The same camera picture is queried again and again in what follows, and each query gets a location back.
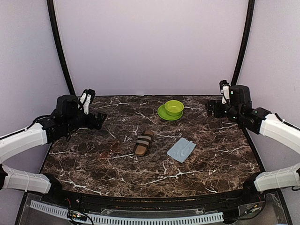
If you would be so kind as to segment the light blue cleaning cloth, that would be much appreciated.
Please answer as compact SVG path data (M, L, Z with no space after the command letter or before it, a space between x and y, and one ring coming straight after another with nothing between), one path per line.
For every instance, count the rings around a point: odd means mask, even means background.
M196 144L185 138L180 138L167 152L167 155L174 160L184 163L192 153Z

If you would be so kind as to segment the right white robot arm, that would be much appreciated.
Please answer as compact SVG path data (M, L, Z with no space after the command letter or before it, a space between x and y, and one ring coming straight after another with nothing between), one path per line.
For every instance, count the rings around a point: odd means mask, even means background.
M236 123L239 128L271 138L296 153L300 151L299 127L280 118L277 113L258 107L252 107L250 89L244 85L231 86L226 80L219 83L221 100L210 100L207 103L207 115L215 118L227 118ZM265 192L280 188L300 187L300 165L275 170L259 172L244 182L239 199L250 203L257 192Z

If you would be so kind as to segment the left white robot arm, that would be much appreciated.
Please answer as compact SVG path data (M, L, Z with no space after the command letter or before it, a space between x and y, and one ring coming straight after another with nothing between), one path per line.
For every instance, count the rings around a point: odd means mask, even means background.
M90 104L95 93L88 89L81 97L63 95L58 97L56 108L49 115L42 115L21 130L0 138L0 188L17 189L47 194L55 204L66 201L61 183L50 174L30 173L16 170L4 164L16 156L37 146L51 144L79 128L100 130L106 119L104 113L91 113Z

